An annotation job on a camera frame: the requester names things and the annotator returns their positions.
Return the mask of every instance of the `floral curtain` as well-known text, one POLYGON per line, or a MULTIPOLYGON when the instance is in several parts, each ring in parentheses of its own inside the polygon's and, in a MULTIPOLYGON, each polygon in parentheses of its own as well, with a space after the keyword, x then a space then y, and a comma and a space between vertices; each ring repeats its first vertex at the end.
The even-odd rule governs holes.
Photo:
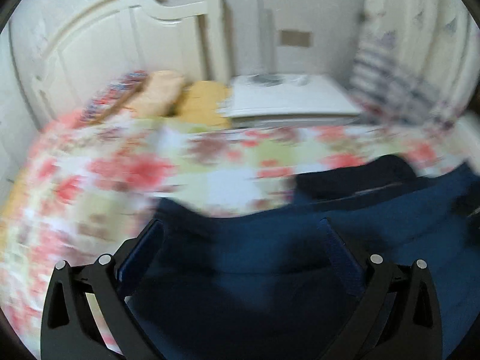
POLYGON ((480 31, 461 0, 365 0, 351 95, 373 123, 446 131, 478 82, 480 31))

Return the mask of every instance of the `headboard post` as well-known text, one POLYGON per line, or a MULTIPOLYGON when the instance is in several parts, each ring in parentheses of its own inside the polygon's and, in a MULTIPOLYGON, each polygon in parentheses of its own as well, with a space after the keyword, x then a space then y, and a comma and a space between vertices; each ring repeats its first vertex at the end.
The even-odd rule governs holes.
POLYGON ((214 45, 214 47, 209 47, 213 79, 219 83, 230 85, 231 71, 225 41, 223 0, 205 0, 205 2, 208 11, 206 17, 208 44, 214 45))

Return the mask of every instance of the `floral bedsheet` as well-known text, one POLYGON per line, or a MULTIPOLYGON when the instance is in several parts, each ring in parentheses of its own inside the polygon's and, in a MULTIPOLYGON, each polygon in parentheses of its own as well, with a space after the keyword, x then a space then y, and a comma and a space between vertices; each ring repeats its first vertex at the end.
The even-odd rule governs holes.
MULTIPOLYGON (((113 253, 138 235, 159 197, 210 216, 245 215, 287 204, 297 173, 402 154, 419 174, 437 176, 465 158, 449 138, 420 129, 189 131, 198 127, 159 127, 124 114, 79 130, 57 123, 32 147, 23 198, 0 226, 0 306, 35 356, 56 261, 87 264, 113 253)), ((106 344, 118 350, 94 303, 92 310, 106 344)))

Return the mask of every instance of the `yellow pillow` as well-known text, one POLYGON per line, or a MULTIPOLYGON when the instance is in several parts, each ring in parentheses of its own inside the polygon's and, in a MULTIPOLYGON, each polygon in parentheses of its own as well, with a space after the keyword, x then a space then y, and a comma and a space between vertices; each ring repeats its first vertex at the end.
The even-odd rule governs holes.
POLYGON ((169 70, 153 72, 148 75, 142 90, 135 93, 124 108, 132 110, 140 119, 166 116, 184 85, 182 74, 169 70))
POLYGON ((230 128, 227 117, 217 112, 219 102, 230 97, 231 90, 215 81, 198 81, 178 100, 175 119, 185 123, 230 128))

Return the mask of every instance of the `headboard panel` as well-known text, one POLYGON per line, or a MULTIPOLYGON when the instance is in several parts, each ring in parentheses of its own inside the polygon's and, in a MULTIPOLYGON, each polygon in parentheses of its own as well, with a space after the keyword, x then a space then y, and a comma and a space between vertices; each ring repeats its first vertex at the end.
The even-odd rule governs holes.
POLYGON ((100 0, 52 38, 41 56, 34 93, 48 119, 86 104, 97 91, 137 69, 176 70, 187 81, 230 82, 223 1, 166 7, 156 0, 100 0), (207 53, 199 16, 205 15, 207 53))

